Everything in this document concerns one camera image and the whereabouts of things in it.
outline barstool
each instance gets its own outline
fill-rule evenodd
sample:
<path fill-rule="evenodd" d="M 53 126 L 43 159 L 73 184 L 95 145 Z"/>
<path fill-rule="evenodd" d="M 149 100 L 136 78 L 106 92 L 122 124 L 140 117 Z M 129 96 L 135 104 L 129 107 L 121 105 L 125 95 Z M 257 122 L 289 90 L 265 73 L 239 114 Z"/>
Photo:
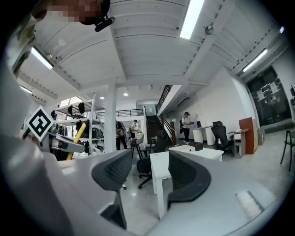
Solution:
<path fill-rule="evenodd" d="M 291 166 L 292 166 L 292 147 L 295 146 L 295 130 L 287 130 L 286 131 L 286 138 L 285 138 L 285 146 L 284 146 L 284 151 L 283 151 L 283 155 L 282 155 L 282 159 L 281 159 L 281 163 L 283 162 L 284 159 L 284 155 L 285 155 L 285 151 L 286 151 L 286 146 L 290 145 L 290 165 L 289 165 L 289 172 L 291 171 Z"/>

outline balcony railing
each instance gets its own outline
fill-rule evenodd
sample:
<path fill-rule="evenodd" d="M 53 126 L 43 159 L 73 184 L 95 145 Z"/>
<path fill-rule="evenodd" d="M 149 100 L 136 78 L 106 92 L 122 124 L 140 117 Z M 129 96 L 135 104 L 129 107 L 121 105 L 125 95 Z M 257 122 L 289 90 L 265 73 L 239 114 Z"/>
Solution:
<path fill-rule="evenodd" d="M 163 105 L 163 102 L 165 101 L 165 98 L 169 94 L 169 92 L 171 90 L 171 87 L 172 87 L 172 85 L 165 85 L 164 90 L 162 92 L 162 95 L 160 97 L 160 100 L 159 100 L 158 104 L 156 105 L 157 113 L 159 112 L 161 106 Z"/>
<path fill-rule="evenodd" d="M 105 118 L 105 112 L 97 112 L 96 116 L 100 119 Z M 133 110 L 121 110 L 116 111 L 116 117 L 131 117 L 131 116 L 143 116 L 143 109 L 133 109 Z"/>

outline yellow rod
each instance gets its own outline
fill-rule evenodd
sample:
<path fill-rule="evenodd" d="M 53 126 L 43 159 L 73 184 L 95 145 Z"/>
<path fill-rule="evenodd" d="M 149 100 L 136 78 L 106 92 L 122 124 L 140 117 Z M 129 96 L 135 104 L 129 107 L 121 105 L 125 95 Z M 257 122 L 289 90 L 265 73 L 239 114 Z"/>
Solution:
<path fill-rule="evenodd" d="M 77 133 L 77 135 L 76 135 L 76 137 L 74 139 L 74 143 L 78 143 L 78 141 L 79 141 L 82 133 L 84 132 L 85 128 L 86 128 L 86 122 L 84 124 L 82 124 L 81 128 L 79 129 L 79 131 L 78 131 L 78 133 Z M 71 160 L 72 155 L 73 155 L 73 153 L 69 153 L 66 160 Z"/>

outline desk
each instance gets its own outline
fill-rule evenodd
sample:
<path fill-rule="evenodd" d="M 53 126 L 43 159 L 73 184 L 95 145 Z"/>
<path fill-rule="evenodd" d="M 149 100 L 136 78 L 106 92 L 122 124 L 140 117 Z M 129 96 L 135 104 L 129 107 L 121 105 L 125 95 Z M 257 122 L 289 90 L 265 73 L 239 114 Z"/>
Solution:
<path fill-rule="evenodd" d="M 222 161 L 222 154 L 224 151 L 221 150 L 215 150 L 210 148 L 203 148 L 203 150 L 195 151 L 195 148 L 190 145 L 182 145 L 178 147 L 171 147 L 169 150 L 174 151 L 180 151 L 184 153 L 190 153 L 199 157 L 207 158 L 207 159 L 218 159 L 219 161 Z"/>
<path fill-rule="evenodd" d="M 169 152 L 151 153 L 151 166 L 153 176 L 153 193 L 157 195 L 160 219 L 164 216 L 164 197 L 162 180 L 171 178 L 169 167 Z"/>
<path fill-rule="evenodd" d="M 212 133 L 211 127 L 213 127 L 213 125 L 193 129 L 194 141 L 203 142 L 204 140 L 207 140 L 209 146 L 214 145 L 215 137 Z"/>
<path fill-rule="evenodd" d="M 239 155 L 242 157 L 245 155 L 246 152 L 246 132 L 249 129 L 241 130 L 241 131 L 232 131 L 228 134 L 234 134 L 234 140 L 235 140 L 235 154 L 236 154 L 236 146 L 239 148 Z"/>

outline person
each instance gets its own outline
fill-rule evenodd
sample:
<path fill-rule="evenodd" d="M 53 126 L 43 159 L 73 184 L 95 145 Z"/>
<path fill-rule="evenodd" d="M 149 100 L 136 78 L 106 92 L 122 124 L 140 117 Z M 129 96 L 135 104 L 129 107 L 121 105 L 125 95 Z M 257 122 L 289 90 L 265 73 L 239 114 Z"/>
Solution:
<path fill-rule="evenodd" d="M 134 120 L 132 125 L 131 125 L 130 135 L 131 135 L 132 140 L 135 139 L 135 132 L 139 131 L 136 124 L 137 124 L 137 120 Z"/>
<path fill-rule="evenodd" d="M 124 149 L 127 149 L 127 144 L 125 141 L 123 125 L 120 121 L 116 120 L 116 143 L 117 143 L 117 150 L 121 148 L 121 142 L 123 143 Z"/>
<path fill-rule="evenodd" d="M 184 142 L 186 144 L 189 144 L 189 125 L 191 124 L 189 116 L 190 114 L 185 112 L 181 119 L 181 123 L 183 124 Z"/>

